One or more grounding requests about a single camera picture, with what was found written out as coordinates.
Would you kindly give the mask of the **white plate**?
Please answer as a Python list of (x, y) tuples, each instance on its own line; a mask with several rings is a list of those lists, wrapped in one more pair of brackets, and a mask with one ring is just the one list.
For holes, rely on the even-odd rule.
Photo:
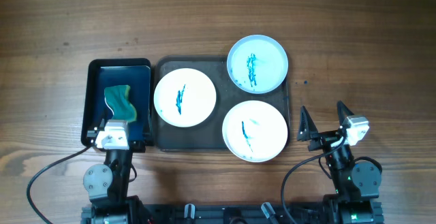
[(205, 121), (215, 108), (217, 92), (201, 71), (181, 68), (166, 74), (154, 92), (160, 118), (175, 127), (193, 127)]
[(231, 47), (227, 57), (230, 79), (241, 90), (251, 94), (269, 93), (286, 78), (288, 58), (275, 39), (249, 35)]
[(276, 157), (285, 147), (287, 123), (278, 109), (263, 101), (235, 105), (222, 124), (225, 145), (238, 158), (261, 163)]

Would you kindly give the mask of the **green yellow sponge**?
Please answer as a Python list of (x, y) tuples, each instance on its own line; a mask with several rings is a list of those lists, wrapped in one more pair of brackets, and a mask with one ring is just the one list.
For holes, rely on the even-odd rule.
[(137, 111), (129, 100), (129, 85), (109, 86), (104, 89), (106, 106), (112, 112), (112, 119), (135, 122)]

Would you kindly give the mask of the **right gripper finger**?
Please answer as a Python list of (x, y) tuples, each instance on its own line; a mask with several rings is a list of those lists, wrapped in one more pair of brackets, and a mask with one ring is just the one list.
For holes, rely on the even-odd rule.
[(343, 127), (350, 127), (348, 116), (353, 116), (354, 113), (342, 102), (337, 102), (337, 113), (339, 117), (339, 124)]
[(298, 129), (297, 140), (308, 141), (316, 138), (318, 135), (317, 127), (309, 115), (309, 112), (302, 106), (300, 109), (300, 124)]

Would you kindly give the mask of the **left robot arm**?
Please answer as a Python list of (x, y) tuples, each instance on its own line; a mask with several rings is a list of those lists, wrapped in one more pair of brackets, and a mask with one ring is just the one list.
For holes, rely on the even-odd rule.
[(82, 209), (82, 224), (147, 222), (141, 216), (142, 202), (127, 195), (132, 155), (130, 150), (107, 150), (105, 161), (85, 172), (83, 185), (91, 206)]

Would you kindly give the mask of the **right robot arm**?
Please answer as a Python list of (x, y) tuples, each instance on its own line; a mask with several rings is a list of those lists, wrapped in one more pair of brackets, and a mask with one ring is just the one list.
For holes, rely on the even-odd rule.
[(309, 151), (322, 151), (335, 187), (335, 194), (325, 195), (322, 216), (325, 223), (383, 223), (379, 197), (382, 166), (370, 157), (357, 157), (351, 147), (369, 131), (369, 121), (355, 115), (342, 101), (337, 102), (339, 128), (320, 132), (305, 107), (300, 109), (298, 141), (308, 141)]

